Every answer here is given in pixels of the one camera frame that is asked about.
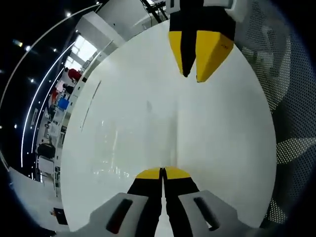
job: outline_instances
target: white table surface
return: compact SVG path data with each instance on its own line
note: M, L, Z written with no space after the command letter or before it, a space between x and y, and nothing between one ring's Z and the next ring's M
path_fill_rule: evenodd
M200 190L233 206L244 223L258 227L264 218L277 161L258 79L236 47L207 82L196 83L195 65L184 78L168 29L168 22L154 26L114 51L76 102L61 162L71 231L127 192L139 172L167 165L188 171ZM164 209L156 234L172 236Z

